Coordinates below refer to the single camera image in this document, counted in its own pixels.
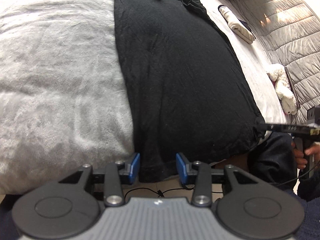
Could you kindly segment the person's right hand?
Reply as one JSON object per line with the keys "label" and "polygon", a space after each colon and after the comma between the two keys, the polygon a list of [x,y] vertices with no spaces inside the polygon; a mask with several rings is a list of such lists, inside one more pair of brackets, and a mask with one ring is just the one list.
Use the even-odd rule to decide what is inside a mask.
{"label": "person's right hand", "polygon": [[297,168],[303,170],[306,168],[308,161],[304,158],[304,155],[313,156],[315,159],[315,163],[319,162],[319,154],[320,154],[320,144],[319,142],[313,143],[309,148],[307,148],[304,152],[298,150],[296,148],[296,144],[294,142],[291,143],[293,147],[293,155],[297,164]]}

